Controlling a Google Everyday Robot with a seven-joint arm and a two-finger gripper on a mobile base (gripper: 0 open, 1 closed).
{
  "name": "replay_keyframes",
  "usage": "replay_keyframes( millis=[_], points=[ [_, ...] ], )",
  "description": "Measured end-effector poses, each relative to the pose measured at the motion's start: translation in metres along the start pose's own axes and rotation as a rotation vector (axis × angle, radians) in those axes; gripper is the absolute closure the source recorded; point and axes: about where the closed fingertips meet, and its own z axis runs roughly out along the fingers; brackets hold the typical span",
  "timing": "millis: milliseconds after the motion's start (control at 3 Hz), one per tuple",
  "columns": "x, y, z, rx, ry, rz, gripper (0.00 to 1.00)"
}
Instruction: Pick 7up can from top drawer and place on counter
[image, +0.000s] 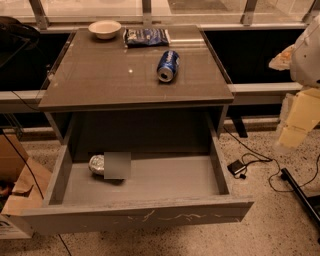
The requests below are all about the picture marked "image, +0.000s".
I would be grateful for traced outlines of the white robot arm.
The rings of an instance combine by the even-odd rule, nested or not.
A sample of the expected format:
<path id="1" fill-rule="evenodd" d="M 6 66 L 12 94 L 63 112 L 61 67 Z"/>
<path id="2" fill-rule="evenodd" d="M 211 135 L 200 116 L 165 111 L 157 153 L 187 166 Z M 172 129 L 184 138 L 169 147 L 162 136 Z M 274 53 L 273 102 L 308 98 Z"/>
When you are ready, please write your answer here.
<path id="1" fill-rule="evenodd" d="M 280 152 L 296 149 L 320 122 L 320 16 L 316 16 L 293 45 L 269 62 L 274 70 L 289 70 L 302 85 L 282 103 L 274 147 Z"/>

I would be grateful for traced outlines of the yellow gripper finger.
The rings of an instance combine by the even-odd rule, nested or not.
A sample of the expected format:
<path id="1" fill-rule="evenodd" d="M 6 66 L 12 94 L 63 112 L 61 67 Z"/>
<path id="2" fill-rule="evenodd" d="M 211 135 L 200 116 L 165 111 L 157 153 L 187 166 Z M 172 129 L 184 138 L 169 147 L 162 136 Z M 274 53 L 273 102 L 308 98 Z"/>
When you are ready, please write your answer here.
<path id="1" fill-rule="evenodd" d="M 295 96 L 293 94 L 287 93 L 285 98 L 282 101 L 281 111 L 279 115 L 279 120 L 282 124 L 285 123 L 286 119 L 289 116 L 289 112 L 293 105 L 294 98 Z"/>
<path id="2" fill-rule="evenodd" d="M 277 145 L 280 148 L 297 148 L 320 122 L 320 90 L 309 88 L 294 96 L 288 118 L 278 126 Z"/>

